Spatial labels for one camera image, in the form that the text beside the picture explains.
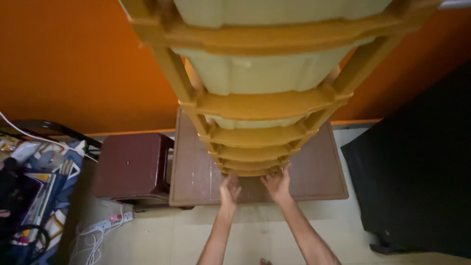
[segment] extension cord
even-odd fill
[[[134,217],[132,216],[132,212],[127,212],[123,214],[123,224],[129,221],[132,221]],[[93,229],[95,227],[101,227],[103,230],[113,228],[118,226],[121,223],[121,215],[112,215],[108,219],[98,222],[96,224],[92,224],[89,229]]]

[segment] tiled floor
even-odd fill
[[[334,131],[337,146],[350,142],[365,129]],[[470,264],[471,260],[438,253],[384,256],[372,252],[372,240],[363,230],[358,204],[345,159],[341,154],[350,197],[337,201],[301,202],[312,226],[343,264]],[[119,206],[111,205],[118,212]],[[190,211],[157,210],[136,214],[136,219],[110,233],[102,245],[98,264],[196,264],[211,231],[217,206]],[[110,209],[90,196],[84,225],[101,221]],[[274,265],[305,264],[294,238],[274,204],[240,205],[227,244],[224,264],[257,265],[260,258]]]

